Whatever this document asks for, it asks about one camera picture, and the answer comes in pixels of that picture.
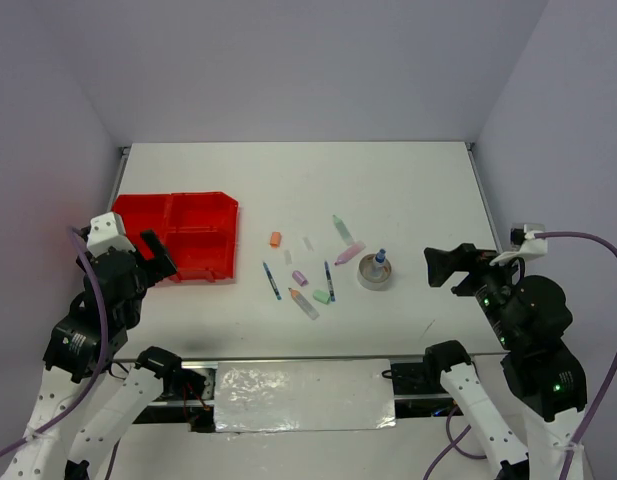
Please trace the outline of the blue cap glue bottle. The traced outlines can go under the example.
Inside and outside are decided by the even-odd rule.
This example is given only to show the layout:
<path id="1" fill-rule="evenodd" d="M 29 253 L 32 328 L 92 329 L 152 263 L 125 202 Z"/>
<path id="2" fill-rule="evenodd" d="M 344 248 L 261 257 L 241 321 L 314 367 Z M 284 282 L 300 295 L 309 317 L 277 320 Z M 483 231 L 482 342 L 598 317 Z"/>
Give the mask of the blue cap glue bottle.
<path id="1" fill-rule="evenodd" d="M 381 279 L 385 273 L 386 250 L 381 248 L 373 257 L 371 262 L 370 276 L 373 279 Z"/>

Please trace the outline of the large clear tape roll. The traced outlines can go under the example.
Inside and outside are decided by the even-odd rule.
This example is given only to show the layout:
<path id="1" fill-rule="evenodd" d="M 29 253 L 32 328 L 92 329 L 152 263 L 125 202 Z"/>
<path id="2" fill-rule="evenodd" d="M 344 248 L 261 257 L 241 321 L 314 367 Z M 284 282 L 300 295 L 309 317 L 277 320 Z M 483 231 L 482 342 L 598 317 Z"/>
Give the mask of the large clear tape roll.
<path id="1" fill-rule="evenodd" d="M 362 287 L 372 291 L 379 291 L 384 290 L 389 285 L 392 277 L 392 266 L 386 257 L 384 276 L 381 279 L 373 279 L 370 276 L 370 270 L 371 262 L 375 254 L 366 255 L 360 260 L 357 269 L 357 280 Z"/>

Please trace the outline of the orange highlighter cap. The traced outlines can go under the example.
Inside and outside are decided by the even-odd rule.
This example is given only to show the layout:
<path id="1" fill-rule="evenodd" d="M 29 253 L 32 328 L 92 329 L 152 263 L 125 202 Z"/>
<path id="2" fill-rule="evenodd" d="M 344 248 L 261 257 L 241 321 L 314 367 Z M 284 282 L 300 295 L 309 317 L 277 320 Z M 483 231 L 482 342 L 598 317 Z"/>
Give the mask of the orange highlighter cap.
<path id="1" fill-rule="evenodd" d="M 269 240 L 269 245 L 272 248 L 278 248 L 281 244 L 281 240 L 282 240 L 282 235 L 280 232 L 273 232 L 270 236 L 270 240 Z"/>

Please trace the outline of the orange highlighter pen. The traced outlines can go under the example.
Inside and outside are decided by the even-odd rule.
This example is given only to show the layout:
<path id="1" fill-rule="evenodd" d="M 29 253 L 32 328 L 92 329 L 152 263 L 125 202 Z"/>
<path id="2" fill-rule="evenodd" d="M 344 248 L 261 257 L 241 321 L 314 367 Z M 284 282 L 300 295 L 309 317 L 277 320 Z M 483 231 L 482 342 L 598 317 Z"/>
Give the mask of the orange highlighter pen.
<path id="1" fill-rule="evenodd" d="M 299 290 L 289 288 L 288 289 L 292 300 L 295 304 L 306 314 L 311 320 L 316 320 L 319 317 L 318 311 L 312 306 L 312 304 L 301 294 Z"/>

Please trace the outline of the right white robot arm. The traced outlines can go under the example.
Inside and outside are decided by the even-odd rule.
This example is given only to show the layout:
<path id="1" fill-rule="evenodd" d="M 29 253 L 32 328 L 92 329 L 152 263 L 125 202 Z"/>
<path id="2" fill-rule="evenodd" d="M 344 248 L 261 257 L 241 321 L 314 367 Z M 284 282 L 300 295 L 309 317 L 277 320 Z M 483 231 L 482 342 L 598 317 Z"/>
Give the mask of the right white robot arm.
<path id="1" fill-rule="evenodd" d="M 574 439 L 587 405 L 586 377 L 562 340 L 573 321 L 562 288 L 526 275 L 522 259 L 498 262 L 493 250 L 464 243 L 424 250 L 428 283 L 465 278 L 451 291 L 474 298 L 506 354 L 506 384 L 522 407 L 526 439 L 510 430 L 480 384 L 474 364 L 457 340 L 428 347 L 423 380 L 446 391 L 464 414 L 497 479 L 581 479 L 583 452 Z"/>

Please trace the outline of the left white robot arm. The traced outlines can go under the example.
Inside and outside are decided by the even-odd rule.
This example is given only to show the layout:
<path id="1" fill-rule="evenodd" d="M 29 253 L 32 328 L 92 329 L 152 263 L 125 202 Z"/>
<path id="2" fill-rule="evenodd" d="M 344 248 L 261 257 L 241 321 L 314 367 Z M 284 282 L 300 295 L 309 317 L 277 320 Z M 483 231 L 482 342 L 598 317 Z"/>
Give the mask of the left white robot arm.
<path id="1" fill-rule="evenodd" d="M 0 450 L 11 462 L 5 479 L 94 479 L 110 475 L 122 436 L 154 400 L 177 396 L 184 385 L 182 360 L 159 347 L 144 350 L 121 386 L 90 420 L 84 415 L 114 356 L 140 320 L 149 288 L 176 273 L 156 233 L 140 237 L 145 258 L 125 234 L 91 226 L 69 237 L 84 271 L 84 289 L 52 330 L 43 356 L 45 371 L 63 384 L 43 383 L 22 438 Z"/>

